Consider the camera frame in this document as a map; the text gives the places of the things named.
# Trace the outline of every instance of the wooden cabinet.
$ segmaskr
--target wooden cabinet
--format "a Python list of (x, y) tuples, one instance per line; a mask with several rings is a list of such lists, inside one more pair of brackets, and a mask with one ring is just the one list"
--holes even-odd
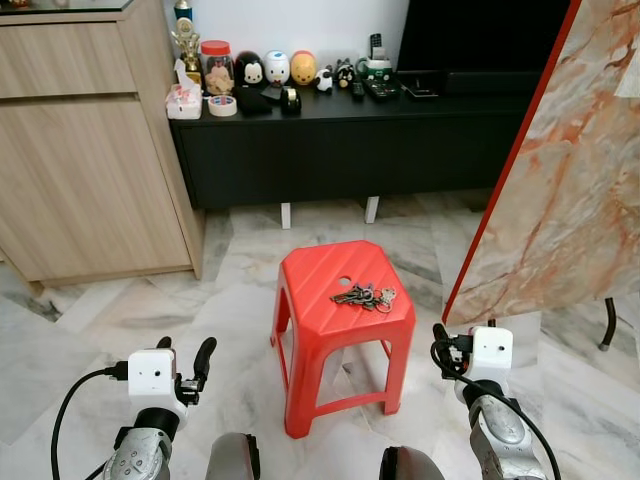
[(176, 270), (199, 277), (203, 215), (189, 204), (164, 110), (173, 59), (162, 2), (2, 15), (0, 62), (7, 264), (33, 291)]
[(3, 107), (0, 151), (0, 238), (28, 280), (188, 267), (138, 102)]

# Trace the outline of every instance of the red plastic stool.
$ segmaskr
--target red plastic stool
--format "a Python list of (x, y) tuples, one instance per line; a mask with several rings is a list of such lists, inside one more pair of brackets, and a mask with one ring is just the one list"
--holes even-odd
[[(349, 283), (342, 285), (340, 279)], [(336, 304), (330, 297), (355, 283), (394, 288), (389, 313), (360, 305)], [(291, 318), (293, 355), (287, 376), (280, 341)], [(384, 413), (400, 408), (415, 311), (411, 299), (382, 248), (370, 242), (336, 243), (299, 248), (280, 264), (271, 345), (278, 345), (287, 393), (285, 430), (293, 438), (306, 436), (314, 417), (372, 402), (384, 402)], [(316, 407), (325, 359), (336, 349), (380, 340), (389, 358), (384, 392), (367, 393)], [(385, 343), (391, 343), (389, 349)]]

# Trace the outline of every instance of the bunch of keys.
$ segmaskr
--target bunch of keys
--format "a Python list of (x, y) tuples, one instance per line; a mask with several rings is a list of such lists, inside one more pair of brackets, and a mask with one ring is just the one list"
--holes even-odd
[(331, 300), (336, 303), (362, 305), (367, 310), (375, 309), (381, 313), (389, 313), (393, 308), (392, 302), (395, 297), (396, 291), (393, 288), (376, 290), (371, 283), (366, 287), (356, 283), (351, 290), (334, 295)]

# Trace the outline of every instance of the metal stand leg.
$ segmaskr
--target metal stand leg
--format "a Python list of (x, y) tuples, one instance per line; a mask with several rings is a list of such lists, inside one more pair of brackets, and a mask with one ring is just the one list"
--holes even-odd
[(367, 198), (367, 209), (364, 211), (364, 223), (373, 223), (376, 221), (379, 201), (380, 197)]
[(617, 318), (616, 307), (613, 304), (613, 298), (605, 298), (604, 303), (607, 306), (607, 316), (609, 317), (609, 324), (607, 325), (607, 331), (604, 334), (602, 343), (598, 346), (598, 348), (603, 352), (606, 352), (607, 350), (609, 350), (609, 345), (611, 345), (613, 334), (616, 333)]
[(282, 216), (282, 229), (283, 230), (291, 229), (291, 204), (281, 203), (280, 214)]

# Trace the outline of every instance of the television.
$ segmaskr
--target television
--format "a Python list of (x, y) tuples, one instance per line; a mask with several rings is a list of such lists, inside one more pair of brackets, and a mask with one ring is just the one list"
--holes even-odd
[(398, 76), (443, 93), (533, 93), (570, 0), (411, 0)]

